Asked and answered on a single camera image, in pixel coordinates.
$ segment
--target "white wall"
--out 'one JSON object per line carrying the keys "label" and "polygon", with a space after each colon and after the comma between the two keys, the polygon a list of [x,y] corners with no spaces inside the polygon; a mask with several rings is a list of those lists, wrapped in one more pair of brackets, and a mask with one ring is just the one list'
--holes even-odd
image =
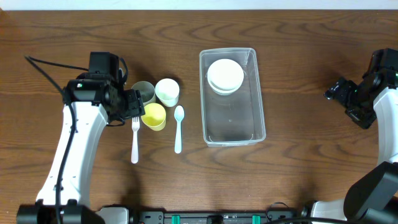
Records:
{"label": "white wall", "polygon": [[398,0],[0,0],[3,10],[398,9]]}

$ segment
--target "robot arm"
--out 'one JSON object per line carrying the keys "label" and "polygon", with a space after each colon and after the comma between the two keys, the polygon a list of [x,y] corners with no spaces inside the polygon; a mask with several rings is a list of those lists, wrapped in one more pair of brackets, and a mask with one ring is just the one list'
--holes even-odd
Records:
{"label": "robot arm", "polygon": [[398,162],[398,90],[386,87],[374,100],[379,125],[379,159]]}
{"label": "robot arm", "polygon": [[[119,69],[119,61],[124,64],[125,75]],[[63,223],[76,223],[77,220],[80,223],[104,223],[101,217],[88,209],[91,171],[101,133],[105,126],[111,126],[112,121],[120,121],[124,125],[126,119],[145,114],[139,91],[123,89],[127,75],[122,58],[109,52],[92,52],[88,72],[68,82],[63,90],[67,98],[64,99],[67,101],[63,109],[63,128],[50,174],[37,196],[36,204],[19,207],[17,223],[50,223],[55,214],[60,216],[60,207]],[[72,106],[76,131],[64,161],[61,183],[57,185],[72,129],[72,115],[67,105]],[[60,189],[59,203],[56,202],[56,186]]]}
{"label": "robot arm", "polygon": [[363,81],[340,78],[325,93],[339,101],[346,114],[367,129],[377,117],[379,159],[377,167],[355,183],[346,198],[315,202],[311,217],[335,218],[360,223],[396,223],[398,203],[398,51],[375,51]]}
{"label": "robot arm", "polygon": [[[98,141],[108,122],[108,115],[102,105],[93,106],[91,102],[73,102],[72,107],[76,114],[77,132],[73,137],[62,176],[61,205],[66,205],[68,200],[76,200],[78,204],[89,207],[91,170]],[[55,205],[54,186],[57,182],[61,160],[68,142],[71,123],[70,110],[65,106],[63,109],[61,138],[50,174],[36,198],[36,201],[42,200],[44,205]]]}

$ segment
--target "yellow cup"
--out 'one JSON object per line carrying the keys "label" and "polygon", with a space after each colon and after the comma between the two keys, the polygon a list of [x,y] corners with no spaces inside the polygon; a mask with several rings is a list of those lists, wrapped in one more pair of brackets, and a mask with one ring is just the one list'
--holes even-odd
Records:
{"label": "yellow cup", "polygon": [[149,103],[144,107],[145,115],[142,122],[154,131],[160,131],[166,126],[166,110],[158,103]]}

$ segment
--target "white cup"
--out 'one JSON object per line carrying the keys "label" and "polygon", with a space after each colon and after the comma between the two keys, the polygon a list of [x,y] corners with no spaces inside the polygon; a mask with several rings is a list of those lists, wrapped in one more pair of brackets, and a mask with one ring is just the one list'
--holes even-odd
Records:
{"label": "white cup", "polygon": [[139,90],[144,106],[156,102],[155,87],[147,81],[139,81],[131,87],[133,90]]}
{"label": "white cup", "polygon": [[176,81],[171,78],[165,78],[156,84],[155,93],[163,105],[172,107],[178,103],[180,87]]}

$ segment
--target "white bowl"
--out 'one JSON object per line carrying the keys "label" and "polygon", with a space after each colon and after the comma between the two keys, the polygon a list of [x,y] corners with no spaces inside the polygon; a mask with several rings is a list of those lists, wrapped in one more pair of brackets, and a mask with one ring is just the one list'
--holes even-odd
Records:
{"label": "white bowl", "polygon": [[219,95],[230,95],[241,87],[244,78],[242,67],[233,60],[220,59],[207,71],[207,81]]}

